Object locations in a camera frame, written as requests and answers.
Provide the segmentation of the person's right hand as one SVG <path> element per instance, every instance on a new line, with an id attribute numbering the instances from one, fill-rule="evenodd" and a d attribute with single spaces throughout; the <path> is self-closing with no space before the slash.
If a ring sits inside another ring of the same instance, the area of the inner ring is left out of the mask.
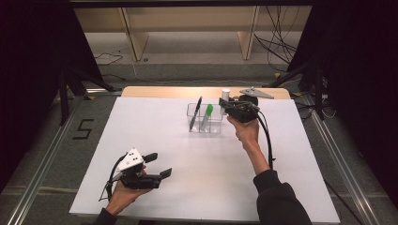
<path id="1" fill-rule="evenodd" d="M 258 143 L 259 124 L 257 120 L 241 123 L 232 116 L 228 116 L 227 120 L 234 126 L 236 136 L 246 151 L 257 151 L 260 148 Z"/>

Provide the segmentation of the person's left hand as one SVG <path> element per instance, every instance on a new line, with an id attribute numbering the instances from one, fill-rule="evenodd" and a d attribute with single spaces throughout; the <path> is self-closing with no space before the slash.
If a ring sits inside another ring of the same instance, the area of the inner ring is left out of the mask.
<path id="1" fill-rule="evenodd" d="M 148 192 L 150 192 L 150 189 L 131 189 L 125 187 L 121 181 L 118 181 L 111 200 L 108 202 L 105 209 L 111 215 L 117 216 L 140 196 Z"/>

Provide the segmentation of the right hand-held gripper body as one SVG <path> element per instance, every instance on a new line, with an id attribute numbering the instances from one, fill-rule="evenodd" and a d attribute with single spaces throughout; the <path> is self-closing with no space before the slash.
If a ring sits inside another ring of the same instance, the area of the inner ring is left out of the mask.
<path id="1" fill-rule="evenodd" d="M 237 119 L 241 123 L 247 123 L 257 118 L 260 111 L 258 107 L 259 98 L 273 99 L 273 96 L 266 94 L 254 87 L 239 91 L 239 101 L 234 102 L 230 109 L 224 109 L 226 114 Z"/>

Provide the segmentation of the white table sheet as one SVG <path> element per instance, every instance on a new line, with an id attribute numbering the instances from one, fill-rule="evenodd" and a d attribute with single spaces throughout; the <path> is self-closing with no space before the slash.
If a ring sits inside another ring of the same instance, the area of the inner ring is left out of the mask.
<path id="1" fill-rule="evenodd" d="M 147 165 L 148 173 L 172 169 L 172 174 L 125 209 L 123 216 L 257 222 L 253 167 L 234 128 L 222 120 L 220 133 L 189 132 L 186 110 L 195 102 L 193 98 L 118 98 L 71 213 L 96 215 L 106 204 L 100 195 L 115 162 L 136 148 L 142 155 L 159 155 Z M 265 154 L 273 155 L 280 180 L 292 186 L 312 223 L 339 223 L 295 102 L 262 99 L 259 107 L 269 129 L 259 142 Z"/>

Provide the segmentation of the green highlighter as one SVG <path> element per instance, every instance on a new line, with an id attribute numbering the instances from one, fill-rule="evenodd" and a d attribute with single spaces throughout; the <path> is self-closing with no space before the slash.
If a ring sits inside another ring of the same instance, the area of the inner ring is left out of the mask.
<path id="1" fill-rule="evenodd" d="M 212 112 L 213 112 L 213 105 L 212 104 L 207 104 L 205 115 L 204 115 L 203 120 L 202 120 L 201 125 L 200 125 L 200 130 L 201 131 L 206 131 L 207 122 L 208 122 L 209 118 L 211 117 Z"/>

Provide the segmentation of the wooden shelf unit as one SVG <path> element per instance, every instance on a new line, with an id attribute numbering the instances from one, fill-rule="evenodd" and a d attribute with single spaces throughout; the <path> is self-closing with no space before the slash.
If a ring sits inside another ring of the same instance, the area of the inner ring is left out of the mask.
<path id="1" fill-rule="evenodd" d="M 301 31 L 310 6 L 254 7 L 105 7 L 76 8 L 74 12 L 86 33 L 123 33 L 131 56 L 139 61 L 150 32 L 235 32 L 242 58 L 251 56 L 254 33 Z"/>

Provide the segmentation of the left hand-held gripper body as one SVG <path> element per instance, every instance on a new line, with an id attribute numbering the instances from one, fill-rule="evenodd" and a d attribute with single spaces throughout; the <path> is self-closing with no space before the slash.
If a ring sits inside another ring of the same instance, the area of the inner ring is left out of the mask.
<path id="1" fill-rule="evenodd" d="M 158 188 L 161 183 L 159 174 L 146 174 L 145 161 L 136 148 L 131 150 L 116 165 L 116 180 L 120 180 L 126 188 L 152 189 Z"/>

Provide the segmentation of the black tripod stand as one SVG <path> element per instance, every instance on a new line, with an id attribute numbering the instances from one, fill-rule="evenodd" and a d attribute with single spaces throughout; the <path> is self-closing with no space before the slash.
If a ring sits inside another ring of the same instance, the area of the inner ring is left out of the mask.
<path id="1" fill-rule="evenodd" d="M 302 75 L 298 88 L 300 91 L 308 91 L 312 86 L 315 88 L 315 111 L 321 120 L 324 119 L 322 113 L 322 94 L 323 94 L 323 69 L 317 60 L 309 60 L 303 65 L 293 69 L 275 82 L 263 84 L 266 88 L 276 88 L 293 79 L 294 77 Z"/>
<path id="2" fill-rule="evenodd" d="M 83 81 L 89 81 L 99 87 L 102 87 L 108 92 L 121 91 L 121 88 L 116 88 L 107 84 L 99 78 L 78 69 L 76 67 L 66 67 L 61 70 L 58 76 L 59 96 L 61 102 L 61 121 L 63 126 L 69 118 L 69 102 L 67 88 L 77 97 L 84 97 L 87 94 L 87 89 L 83 85 Z"/>

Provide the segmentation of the black curtain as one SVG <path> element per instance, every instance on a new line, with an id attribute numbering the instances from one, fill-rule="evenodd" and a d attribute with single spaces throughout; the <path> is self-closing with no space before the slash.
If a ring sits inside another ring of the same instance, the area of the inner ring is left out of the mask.
<path id="1" fill-rule="evenodd" d="M 74 69 L 102 79 L 69 0 L 0 0 L 0 191 Z"/>
<path id="2" fill-rule="evenodd" d="M 380 185 L 398 208 L 398 0 L 309 0 L 289 65 L 320 49 L 332 102 Z"/>

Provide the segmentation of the clear plastic organizer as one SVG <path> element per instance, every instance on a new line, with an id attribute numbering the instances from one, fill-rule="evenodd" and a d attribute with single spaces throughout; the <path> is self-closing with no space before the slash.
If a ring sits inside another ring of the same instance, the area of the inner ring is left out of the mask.
<path id="1" fill-rule="evenodd" d="M 200 110 L 196 116 L 194 127 L 191 132 L 196 132 L 196 133 L 220 133 L 221 132 L 221 124 L 222 124 L 221 107 L 219 105 L 215 105 L 215 104 L 212 104 L 212 105 L 213 105 L 213 112 L 207 122 L 206 131 L 200 130 L 200 125 L 201 125 L 201 122 L 205 115 L 206 108 L 207 108 L 207 104 L 202 104 L 200 107 Z M 191 118 L 193 117 L 195 106 L 196 106 L 195 103 L 190 103 L 187 107 L 186 115 L 187 115 L 187 120 L 188 120 L 188 126 L 190 126 L 190 121 L 191 121 Z"/>

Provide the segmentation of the aluminium floor rail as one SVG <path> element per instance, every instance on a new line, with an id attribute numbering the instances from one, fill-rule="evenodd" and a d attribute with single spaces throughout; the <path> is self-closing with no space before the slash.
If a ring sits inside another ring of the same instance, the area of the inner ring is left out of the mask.
<path id="1" fill-rule="evenodd" d="M 73 98 L 63 126 L 60 105 L 49 110 L 31 150 L 0 193 L 0 225 L 81 225 L 94 219 L 69 209 L 119 95 L 92 91 Z"/>
<path id="2" fill-rule="evenodd" d="M 327 127 L 324 120 L 321 119 L 322 113 L 312 111 L 312 119 L 320 133 L 326 147 L 331 155 L 334 164 L 342 176 L 344 185 L 350 193 L 353 203 L 356 205 L 362 220 L 363 225 L 380 225 L 380 221 L 377 218 L 370 201 L 365 196 L 359 182 L 355 178 L 348 163 L 344 159 L 343 154 L 340 151 L 339 146 L 335 142 L 329 128 Z"/>

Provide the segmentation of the black pen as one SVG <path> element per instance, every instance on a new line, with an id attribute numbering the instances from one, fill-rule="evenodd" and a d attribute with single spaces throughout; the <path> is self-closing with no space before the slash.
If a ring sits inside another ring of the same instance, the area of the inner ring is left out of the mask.
<path id="1" fill-rule="evenodd" d="M 193 114 L 193 117 L 191 118 L 191 121 L 190 121 L 189 132 L 191 132 L 193 127 L 194 127 L 196 116 L 197 116 L 197 114 L 198 114 L 198 112 L 200 110 L 200 107 L 201 107 L 202 99 L 203 99 L 203 97 L 200 96 L 199 99 L 198 99 L 198 102 L 196 103 L 194 114 Z"/>

